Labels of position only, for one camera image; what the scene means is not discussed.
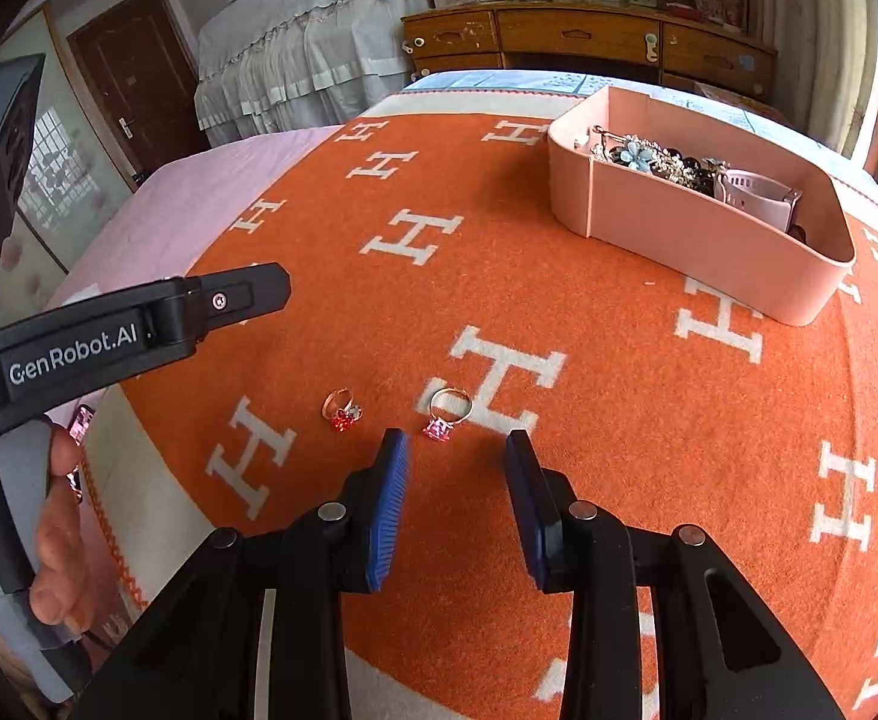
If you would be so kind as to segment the person's left hand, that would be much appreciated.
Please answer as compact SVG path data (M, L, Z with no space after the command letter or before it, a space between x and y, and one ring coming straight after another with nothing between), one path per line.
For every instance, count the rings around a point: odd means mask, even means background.
M30 589L30 605L45 624L64 624L84 634L94 624L94 582L80 531L79 500L68 475L84 458L84 450L61 426L52 427L50 473L45 504L35 530L40 569Z

